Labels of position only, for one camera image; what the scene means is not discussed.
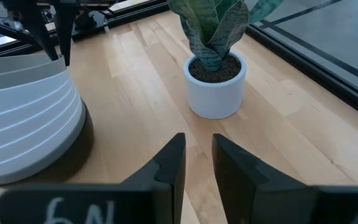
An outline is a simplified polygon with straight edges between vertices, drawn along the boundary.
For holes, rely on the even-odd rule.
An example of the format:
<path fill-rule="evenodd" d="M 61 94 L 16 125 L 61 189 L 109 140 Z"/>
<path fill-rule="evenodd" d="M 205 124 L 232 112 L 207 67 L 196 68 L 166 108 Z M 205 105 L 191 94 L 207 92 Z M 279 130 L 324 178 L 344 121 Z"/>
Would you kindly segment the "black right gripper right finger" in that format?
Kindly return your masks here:
<path fill-rule="evenodd" d="M 311 224 L 314 190 L 222 134 L 213 135 L 213 166 L 228 224 Z"/>

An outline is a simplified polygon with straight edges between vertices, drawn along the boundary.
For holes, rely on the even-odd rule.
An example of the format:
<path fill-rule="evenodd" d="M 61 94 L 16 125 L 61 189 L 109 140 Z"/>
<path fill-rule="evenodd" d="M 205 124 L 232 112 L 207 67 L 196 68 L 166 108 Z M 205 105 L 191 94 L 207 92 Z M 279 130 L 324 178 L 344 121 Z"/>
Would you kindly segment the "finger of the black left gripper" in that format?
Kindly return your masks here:
<path fill-rule="evenodd" d="M 58 59 L 55 47 L 36 5 L 21 5 L 22 25 L 31 33 L 37 43 L 45 50 L 49 58 Z"/>
<path fill-rule="evenodd" d="M 65 65 L 70 65 L 71 35 L 80 0 L 55 0 L 55 30 L 58 36 L 60 52 L 64 56 Z"/>

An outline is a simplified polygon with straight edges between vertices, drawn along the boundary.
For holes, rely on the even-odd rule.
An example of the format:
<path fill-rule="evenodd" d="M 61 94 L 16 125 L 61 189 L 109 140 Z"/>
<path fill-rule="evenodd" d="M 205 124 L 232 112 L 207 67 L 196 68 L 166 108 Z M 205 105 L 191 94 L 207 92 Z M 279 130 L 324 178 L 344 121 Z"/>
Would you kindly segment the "pale grey bowl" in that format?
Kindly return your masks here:
<path fill-rule="evenodd" d="M 0 73 L 21 70 L 52 62 L 47 54 L 0 57 Z"/>

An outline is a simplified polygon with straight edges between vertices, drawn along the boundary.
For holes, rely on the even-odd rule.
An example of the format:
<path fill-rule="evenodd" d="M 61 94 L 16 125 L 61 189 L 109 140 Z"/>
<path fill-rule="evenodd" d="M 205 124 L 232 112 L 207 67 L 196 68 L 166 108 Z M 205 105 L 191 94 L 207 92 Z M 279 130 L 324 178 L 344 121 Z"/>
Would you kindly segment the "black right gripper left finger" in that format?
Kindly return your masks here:
<path fill-rule="evenodd" d="M 177 133 L 144 166 L 120 183 L 116 224 L 180 224 L 186 140 Z"/>

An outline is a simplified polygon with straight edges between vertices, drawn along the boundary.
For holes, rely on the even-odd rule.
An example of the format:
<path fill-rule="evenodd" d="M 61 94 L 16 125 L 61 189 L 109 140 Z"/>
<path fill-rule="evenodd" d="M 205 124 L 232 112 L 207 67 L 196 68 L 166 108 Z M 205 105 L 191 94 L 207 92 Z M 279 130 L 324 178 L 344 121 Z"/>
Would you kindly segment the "white cylindrical plant pot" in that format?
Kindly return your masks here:
<path fill-rule="evenodd" d="M 192 77 L 189 66 L 196 56 L 192 54 L 186 60 L 183 67 L 186 99 L 191 110 L 198 116 L 223 119 L 233 115 L 241 107 L 245 94 L 247 64 L 238 52 L 231 50 L 229 55 L 241 64 L 241 69 L 234 78 L 220 83 L 206 83 Z"/>

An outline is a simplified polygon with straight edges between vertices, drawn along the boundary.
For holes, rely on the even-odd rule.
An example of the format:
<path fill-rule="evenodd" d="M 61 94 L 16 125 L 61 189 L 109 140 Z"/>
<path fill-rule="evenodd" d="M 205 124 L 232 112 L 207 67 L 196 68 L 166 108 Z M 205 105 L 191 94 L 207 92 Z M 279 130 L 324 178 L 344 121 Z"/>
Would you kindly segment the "green snake plant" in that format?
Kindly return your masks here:
<path fill-rule="evenodd" d="M 167 3 L 179 15 L 192 53 L 207 71 L 215 72 L 247 26 L 267 17 L 283 1 L 257 0 L 251 9 L 246 0 L 167 0 Z"/>

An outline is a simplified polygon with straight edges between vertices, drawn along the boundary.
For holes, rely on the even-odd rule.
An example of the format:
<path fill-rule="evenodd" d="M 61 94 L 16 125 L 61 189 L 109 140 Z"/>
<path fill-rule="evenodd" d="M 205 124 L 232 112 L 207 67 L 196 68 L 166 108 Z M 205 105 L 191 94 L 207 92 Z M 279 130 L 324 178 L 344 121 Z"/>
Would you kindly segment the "wide white bowl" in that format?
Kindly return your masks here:
<path fill-rule="evenodd" d="M 54 76 L 19 86 L 0 90 L 0 114 L 33 103 L 59 90 L 70 79 L 70 69 L 66 68 Z"/>

